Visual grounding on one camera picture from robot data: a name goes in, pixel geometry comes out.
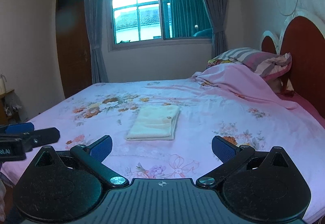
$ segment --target window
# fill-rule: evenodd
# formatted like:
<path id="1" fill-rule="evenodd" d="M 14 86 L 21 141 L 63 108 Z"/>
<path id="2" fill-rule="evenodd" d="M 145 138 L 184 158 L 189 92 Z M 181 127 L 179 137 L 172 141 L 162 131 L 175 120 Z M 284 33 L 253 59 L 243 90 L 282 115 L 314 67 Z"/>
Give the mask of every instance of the window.
<path id="1" fill-rule="evenodd" d="M 109 0 L 115 44 L 212 38 L 203 0 Z"/>

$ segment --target tiled roof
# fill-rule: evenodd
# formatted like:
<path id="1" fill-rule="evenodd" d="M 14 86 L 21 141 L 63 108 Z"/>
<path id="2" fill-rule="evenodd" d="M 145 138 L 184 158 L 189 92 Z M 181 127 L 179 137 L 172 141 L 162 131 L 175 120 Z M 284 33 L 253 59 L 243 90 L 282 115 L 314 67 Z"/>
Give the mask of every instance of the tiled roof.
<path id="1" fill-rule="evenodd" d="M 140 12 L 140 26 L 160 24 L 159 11 L 148 10 Z M 138 19 L 136 14 L 125 14 L 119 16 L 115 21 L 115 29 L 123 30 L 138 26 Z"/>

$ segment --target heart-shaped headboard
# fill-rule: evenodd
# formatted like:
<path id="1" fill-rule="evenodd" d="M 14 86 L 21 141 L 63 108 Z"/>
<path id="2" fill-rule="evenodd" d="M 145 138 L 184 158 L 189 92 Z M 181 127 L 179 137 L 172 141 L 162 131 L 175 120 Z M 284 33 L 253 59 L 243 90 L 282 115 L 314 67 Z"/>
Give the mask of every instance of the heart-shaped headboard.
<path id="1" fill-rule="evenodd" d="M 288 17 L 279 40 L 266 31 L 261 50 L 291 53 L 289 72 L 295 92 L 307 99 L 325 118 L 325 24 L 310 12 L 297 9 Z"/>

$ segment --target pink blanket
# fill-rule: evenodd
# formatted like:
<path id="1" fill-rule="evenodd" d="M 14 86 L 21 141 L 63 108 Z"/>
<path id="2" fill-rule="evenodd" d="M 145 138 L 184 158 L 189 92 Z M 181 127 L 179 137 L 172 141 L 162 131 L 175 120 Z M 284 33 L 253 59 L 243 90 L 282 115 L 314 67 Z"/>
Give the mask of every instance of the pink blanket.
<path id="1" fill-rule="evenodd" d="M 124 140 L 139 108 L 169 104 L 181 109 L 174 141 Z M 221 164 L 211 150 L 215 135 L 261 151 L 282 146 L 312 192 L 305 221 L 312 223 L 325 213 L 324 128 L 299 104 L 279 99 L 243 65 L 217 65 L 186 80 L 92 85 L 31 122 L 35 129 L 60 131 L 61 139 L 53 145 L 56 150 L 111 135 L 113 151 L 103 164 L 129 180 L 188 177 L 195 181 Z M 1 172 L 17 183 L 37 152 L 28 153 L 25 161 L 3 164 Z"/>

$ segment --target folded towel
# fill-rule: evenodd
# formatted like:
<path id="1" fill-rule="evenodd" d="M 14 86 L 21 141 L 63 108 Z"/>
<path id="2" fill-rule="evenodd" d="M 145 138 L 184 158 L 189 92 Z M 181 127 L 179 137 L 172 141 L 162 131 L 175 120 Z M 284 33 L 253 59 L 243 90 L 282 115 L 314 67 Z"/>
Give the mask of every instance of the folded towel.
<path id="1" fill-rule="evenodd" d="M 150 106 L 140 109 L 127 141 L 173 140 L 178 106 Z"/>

